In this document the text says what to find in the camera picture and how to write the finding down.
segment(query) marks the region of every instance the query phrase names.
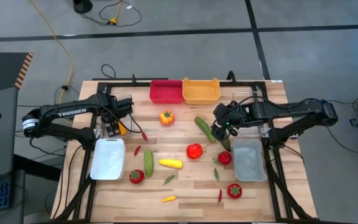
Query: red plastic container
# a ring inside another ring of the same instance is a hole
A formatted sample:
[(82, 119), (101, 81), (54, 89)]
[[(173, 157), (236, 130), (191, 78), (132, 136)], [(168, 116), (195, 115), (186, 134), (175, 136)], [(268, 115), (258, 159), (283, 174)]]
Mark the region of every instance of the red plastic container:
[(152, 80), (150, 99), (153, 103), (181, 103), (183, 82), (181, 80)]

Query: yellow plastic container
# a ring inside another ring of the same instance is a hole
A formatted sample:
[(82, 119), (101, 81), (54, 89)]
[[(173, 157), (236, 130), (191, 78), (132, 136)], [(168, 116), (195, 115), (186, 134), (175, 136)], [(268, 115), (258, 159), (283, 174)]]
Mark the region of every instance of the yellow plastic container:
[(221, 97), (219, 80), (183, 80), (183, 99), (187, 104), (214, 104)]

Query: wooden tabletop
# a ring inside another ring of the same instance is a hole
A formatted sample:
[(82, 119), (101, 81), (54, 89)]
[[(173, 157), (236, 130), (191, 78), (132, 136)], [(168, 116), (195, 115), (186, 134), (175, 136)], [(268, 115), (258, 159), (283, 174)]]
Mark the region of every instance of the wooden tabletop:
[[(80, 100), (96, 93), (98, 82), (83, 82)], [(284, 85), (281, 82), (266, 81), (270, 100), (276, 103), (287, 103)], [(195, 116), (203, 118), (207, 123), (214, 121), (213, 110), (216, 105), (156, 105), (150, 101), (149, 87), (114, 87), (113, 94), (130, 93), (132, 95), (133, 117), (147, 134), (149, 141), (142, 139), (140, 134), (131, 134), (124, 138), (126, 144), (126, 160), (124, 177), (118, 181), (97, 181), (92, 207), (92, 222), (250, 222), (274, 221), (274, 212), (268, 181), (239, 182), (234, 179), (232, 165), (222, 167), (213, 163), (213, 158), (224, 151), (218, 142), (212, 144), (194, 122)], [(228, 104), (234, 97), (241, 100), (250, 96), (249, 87), (221, 87), (219, 102)], [(163, 110), (171, 110), (175, 114), (175, 122), (163, 127), (158, 115)], [(76, 115), (73, 123), (75, 128), (89, 127), (90, 114)], [(291, 123), (290, 118), (276, 119), (276, 127)], [(235, 139), (260, 139), (257, 128), (245, 130), (245, 134)], [(199, 161), (190, 161), (186, 157), (186, 147), (199, 143), (204, 154)], [(68, 144), (65, 166), (63, 170), (63, 193), (57, 214), (64, 209), (68, 183), (68, 166), (79, 142)], [(287, 145), (300, 151), (297, 141), (289, 140)], [(137, 146), (142, 146), (139, 154), (134, 157)], [(154, 174), (143, 183), (134, 185), (129, 182), (129, 173), (134, 169), (144, 170), (144, 154), (146, 149), (154, 152)], [(289, 191), (298, 203), (311, 216), (316, 216), (311, 197), (308, 179), (302, 160), (291, 151), (280, 150), (285, 177)], [(70, 187), (68, 202), (78, 190), (85, 152), (80, 150), (75, 155), (70, 171)], [(158, 164), (159, 159), (181, 159), (182, 169), (164, 167)], [(221, 181), (216, 181), (214, 168), (219, 172)], [(164, 180), (170, 175), (175, 178), (167, 185)], [(229, 184), (238, 183), (242, 187), (242, 197), (230, 199), (226, 193)], [(223, 199), (218, 203), (219, 189), (223, 191)], [(285, 210), (282, 195), (278, 190), (282, 216)], [(162, 203), (161, 199), (175, 195), (176, 200)], [(55, 213), (60, 197), (60, 182), (56, 193), (52, 216)], [(81, 203), (80, 218), (85, 215), (88, 191)]]

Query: yellow and black striped mat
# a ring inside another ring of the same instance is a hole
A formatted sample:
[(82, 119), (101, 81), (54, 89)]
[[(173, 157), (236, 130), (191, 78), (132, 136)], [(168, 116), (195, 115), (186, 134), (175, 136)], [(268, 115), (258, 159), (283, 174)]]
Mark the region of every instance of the yellow and black striped mat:
[(21, 88), (33, 56), (33, 53), (0, 53), (0, 90)]

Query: cucumber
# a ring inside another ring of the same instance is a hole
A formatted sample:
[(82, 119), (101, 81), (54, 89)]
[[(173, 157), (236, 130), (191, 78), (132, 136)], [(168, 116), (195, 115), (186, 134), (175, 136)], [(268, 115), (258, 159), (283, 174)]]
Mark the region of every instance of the cucumber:
[(194, 119), (194, 122), (201, 128), (201, 130), (203, 130), (203, 132), (206, 134), (206, 136), (208, 137), (208, 140), (211, 143), (215, 143), (216, 139), (215, 137), (212, 135), (212, 130), (211, 128), (208, 126), (207, 123), (205, 123), (205, 121), (199, 117), (196, 117)]
[(221, 141), (221, 144), (223, 146), (223, 148), (227, 151), (227, 152), (231, 152), (231, 146), (230, 146), (230, 140), (229, 138)]
[(150, 178), (154, 171), (153, 152), (151, 150), (144, 151), (144, 170), (146, 176)]

